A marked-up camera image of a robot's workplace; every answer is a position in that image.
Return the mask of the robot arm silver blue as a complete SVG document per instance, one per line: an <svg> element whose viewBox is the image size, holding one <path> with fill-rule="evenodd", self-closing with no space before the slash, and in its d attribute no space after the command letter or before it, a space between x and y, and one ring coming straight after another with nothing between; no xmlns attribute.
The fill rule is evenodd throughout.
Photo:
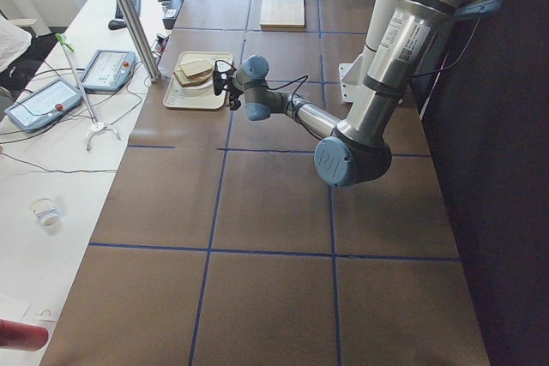
<svg viewBox="0 0 549 366"><path fill-rule="evenodd" d="M251 121L280 113L317 137L314 163L326 184L346 187L371 181L390 167L383 132L437 30L447 22L491 13L502 1L376 0L364 50L347 71L355 93L343 120L297 93L269 88L268 62L258 55L225 75L215 71L214 90L226 89L232 109L244 105Z"/></svg>

